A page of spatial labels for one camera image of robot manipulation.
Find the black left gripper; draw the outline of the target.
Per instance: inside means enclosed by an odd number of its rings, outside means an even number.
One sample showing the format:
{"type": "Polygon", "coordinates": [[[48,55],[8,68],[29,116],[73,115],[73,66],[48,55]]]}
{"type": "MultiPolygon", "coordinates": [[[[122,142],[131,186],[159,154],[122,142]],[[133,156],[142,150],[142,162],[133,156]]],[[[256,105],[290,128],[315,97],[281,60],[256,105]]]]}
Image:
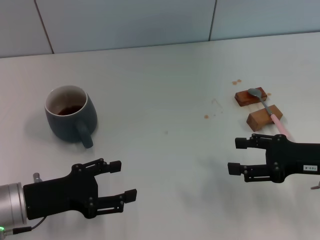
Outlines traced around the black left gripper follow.
{"type": "Polygon", "coordinates": [[[137,190],[98,197],[98,184],[94,176],[117,173],[121,168],[122,162],[119,160],[107,163],[99,158],[75,164],[65,177],[24,185],[27,218],[34,220],[67,211],[78,211],[87,219],[122,213],[125,204],[136,201],[137,190]]]}

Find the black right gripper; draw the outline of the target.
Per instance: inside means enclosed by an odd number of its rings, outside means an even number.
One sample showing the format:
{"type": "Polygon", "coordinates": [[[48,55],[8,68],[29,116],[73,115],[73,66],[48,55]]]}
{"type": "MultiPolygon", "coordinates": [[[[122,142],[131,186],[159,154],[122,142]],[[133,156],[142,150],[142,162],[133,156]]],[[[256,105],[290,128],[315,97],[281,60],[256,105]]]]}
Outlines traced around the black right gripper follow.
{"type": "Polygon", "coordinates": [[[229,162],[231,176],[244,176],[245,182],[283,183],[293,174],[320,174],[320,145],[318,143],[297,143],[285,135],[253,133],[250,138],[235,138],[236,149],[256,148],[266,150],[266,164],[241,165],[229,162]]]}

